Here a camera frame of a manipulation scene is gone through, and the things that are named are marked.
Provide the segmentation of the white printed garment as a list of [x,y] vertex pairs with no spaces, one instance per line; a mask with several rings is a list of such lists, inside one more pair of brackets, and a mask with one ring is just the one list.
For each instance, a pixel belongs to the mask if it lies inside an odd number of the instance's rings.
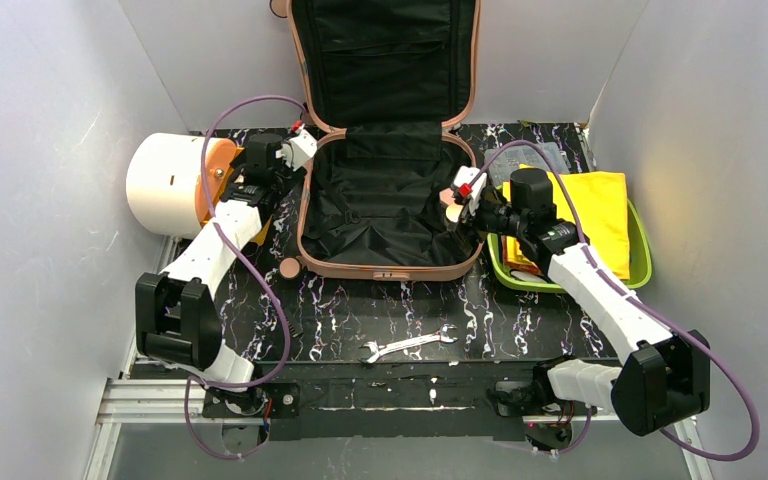
[[544,277],[540,275],[535,275],[528,271],[520,271],[512,269],[509,271],[509,276],[513,278],[517,282],[521,283],[533,283],[533,284],[549,284],[551,283],[551,280],[547,280]]

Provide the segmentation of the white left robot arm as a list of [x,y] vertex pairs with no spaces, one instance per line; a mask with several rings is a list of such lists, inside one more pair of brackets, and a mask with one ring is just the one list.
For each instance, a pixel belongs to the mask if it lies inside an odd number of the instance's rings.
[[137,280],[139,353],[210,386],[247,389],[255,366],[225,343],[214,297],[242,248],[265,234],[316,150],[305,128],[287,137],[255,134],[243,147],[227,138],[169,133],[139,145],[126,176],[133,215],[147,230],[189,243],[160,272]]

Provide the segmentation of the pink hard-shell suitcase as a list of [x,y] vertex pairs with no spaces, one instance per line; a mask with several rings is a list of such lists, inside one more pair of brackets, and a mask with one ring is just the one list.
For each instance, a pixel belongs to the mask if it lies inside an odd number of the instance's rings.
[[320,276],[450,281],[482,241],[441,195],[476,157],[454,130],[475,98],[477,1],[288,1],[308,113],[321,132],[297,223]]

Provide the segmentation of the cream cylindrical drum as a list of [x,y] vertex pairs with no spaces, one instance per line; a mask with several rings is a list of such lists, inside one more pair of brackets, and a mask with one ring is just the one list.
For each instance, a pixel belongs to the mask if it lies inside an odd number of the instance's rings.
[[137,148],[126,176],[130,209],[147,230],[221,249],[209,207],[234,185],[231,163],[243,149],[224,138],[154,133]]

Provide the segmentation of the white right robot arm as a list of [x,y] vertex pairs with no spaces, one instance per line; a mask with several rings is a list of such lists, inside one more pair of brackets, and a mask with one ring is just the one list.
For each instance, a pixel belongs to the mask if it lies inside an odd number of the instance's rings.
[[450,186],[447,220],[458,233],[514,237],[524,256],[549,282],[560,286],[613,347],[616,367],[571,355],[543,361],[523,398],[539,405],[580,402],[617,415],[633,434],[645,436],[706,411],[710,406],[707,340],[680,333],[637,305],[590,245],[577,211],[559,215],[554,192],[568,192],[557,174],[534,168],[514,171],[510,194],[487,185],[486,173],[460,168]]

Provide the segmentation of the green plastic tray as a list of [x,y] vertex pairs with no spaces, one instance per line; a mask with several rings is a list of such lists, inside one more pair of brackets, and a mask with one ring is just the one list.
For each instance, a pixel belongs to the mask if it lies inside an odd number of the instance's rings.
[[[648,238],[638,212],[633,203],[627,201],[627,224],[630,254],[629,278],[623,283],[630,289],[639,289],[651,279],[653,266]],[[547,283],[538,277],[531,276],[526,280],[518,279],[512,270],[503,262],[503,242],[496,234],[488,234],[485,241],[490,262],[496,279],[506,288],[514,291],[537,292],[550,294],[566,294],[559,285]]]

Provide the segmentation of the yellow snack packet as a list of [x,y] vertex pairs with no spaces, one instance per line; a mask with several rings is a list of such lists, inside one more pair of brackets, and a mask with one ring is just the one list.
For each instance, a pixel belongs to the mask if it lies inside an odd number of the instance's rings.
[[[560,219],[576,223],[568,202],[551,172],[553,201]],[[630,279],[630,241],[625,176],[614,172],[560,174],[590,245],[620,280]],[[503,261],[514,270],[537,274],[536,265],[522,255],[516,239],[501,237]]]

